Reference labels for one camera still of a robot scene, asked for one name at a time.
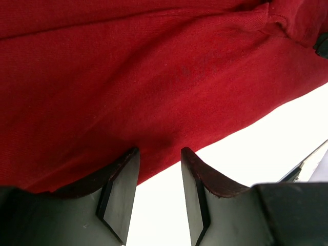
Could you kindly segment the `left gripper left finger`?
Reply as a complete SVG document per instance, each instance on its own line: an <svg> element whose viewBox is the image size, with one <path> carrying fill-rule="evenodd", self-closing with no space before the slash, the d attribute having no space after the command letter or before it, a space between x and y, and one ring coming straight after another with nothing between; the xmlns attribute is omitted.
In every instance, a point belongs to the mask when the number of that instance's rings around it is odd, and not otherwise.
<svg viewBox="0 0 328 246"><path fill-rule="evenodd" d="M140 151L131 148L117 160L51 193L56 198L82 198L100 190L95 215L126 243L139 176Z"/></svg>

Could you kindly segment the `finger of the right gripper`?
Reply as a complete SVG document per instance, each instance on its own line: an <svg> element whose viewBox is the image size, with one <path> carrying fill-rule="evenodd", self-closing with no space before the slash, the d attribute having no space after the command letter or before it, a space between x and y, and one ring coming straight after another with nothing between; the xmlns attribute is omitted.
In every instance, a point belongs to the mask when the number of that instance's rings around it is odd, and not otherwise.
<svg viewBox="0 0 328 246"><path fill-rule="evenodd" d="M315 54L328 59L328 33L324 32L320 34L313 46Z"/></svg>

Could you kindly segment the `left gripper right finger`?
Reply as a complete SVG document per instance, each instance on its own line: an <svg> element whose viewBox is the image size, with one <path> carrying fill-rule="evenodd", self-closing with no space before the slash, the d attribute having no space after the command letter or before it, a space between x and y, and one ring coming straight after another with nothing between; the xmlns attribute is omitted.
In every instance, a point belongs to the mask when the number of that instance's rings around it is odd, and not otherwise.
<svg viewBox="0 0 328 246"><path fill-rule="evenodd" d="M252 191L185 147L181 171L192 245L252 245Z"/></svg>

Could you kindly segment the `red t shirt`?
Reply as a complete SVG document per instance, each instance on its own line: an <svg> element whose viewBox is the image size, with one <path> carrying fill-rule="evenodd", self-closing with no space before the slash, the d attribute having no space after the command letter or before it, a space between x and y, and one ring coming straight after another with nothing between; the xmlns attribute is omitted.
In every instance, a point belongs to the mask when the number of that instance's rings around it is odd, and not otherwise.
<svg viewBox="0 0 328 246"><path fill-rule="evenodd" d="M1 1L1 185L139 182L327 82L327 1Z"/></svg>

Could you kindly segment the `metal rail at front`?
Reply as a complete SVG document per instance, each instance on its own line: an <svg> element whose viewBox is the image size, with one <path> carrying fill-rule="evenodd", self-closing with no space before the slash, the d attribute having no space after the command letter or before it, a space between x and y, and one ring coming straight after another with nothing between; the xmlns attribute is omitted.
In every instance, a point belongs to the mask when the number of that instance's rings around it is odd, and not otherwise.
<svg viewBox="0 0 328 246"><path fill-rule="evenodd" d="M308 182L327 152L327 140L292 168L278 182Z"/></svg>

